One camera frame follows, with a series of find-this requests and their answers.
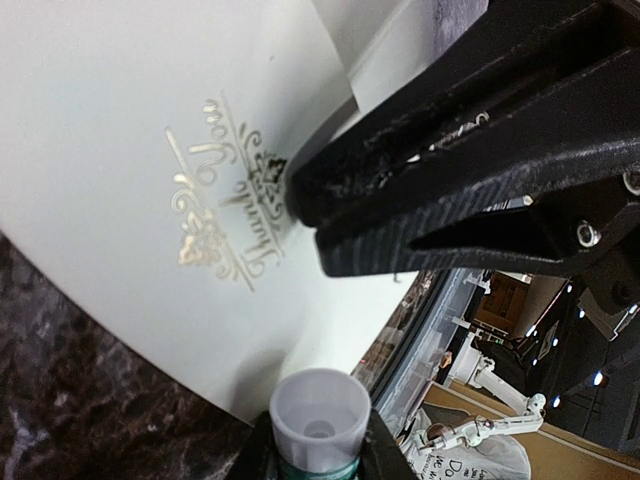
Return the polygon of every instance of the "dark brown marble surface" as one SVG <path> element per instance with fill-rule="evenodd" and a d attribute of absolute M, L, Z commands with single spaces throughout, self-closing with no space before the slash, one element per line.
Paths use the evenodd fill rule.
<path fill-rule="evenodd" d="M 3 480 L 221 479 L 249 433 L 116 340 L 0 234 Z"/>

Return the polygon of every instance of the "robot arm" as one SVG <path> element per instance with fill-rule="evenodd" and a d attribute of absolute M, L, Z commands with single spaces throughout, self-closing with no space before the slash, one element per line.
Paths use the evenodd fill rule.
<path fill-rule="evenodd" d="M 544 395 L 538 393 L 530 398 L 525 397 L 493 373 L 495 367 L 493 360 L 484 357 L 478 350 L 471 347 L 464 353 L 464 358 L 456 362 L 458 368 L 454 365 L 455 377 L 475 388 L 486 388 L 509 405 L 518 416 L 500 420 L 488 420 L 478 416 L 475 420 L 450 429 L 432 440 L 420 438 L 423 446 L 419 448 L 423 453 L 447 450 L 458 445 L 475 447 L 492 435 L 535 432 L 544 422 L 542 417 L 542 410 L 546 403 Z"/>

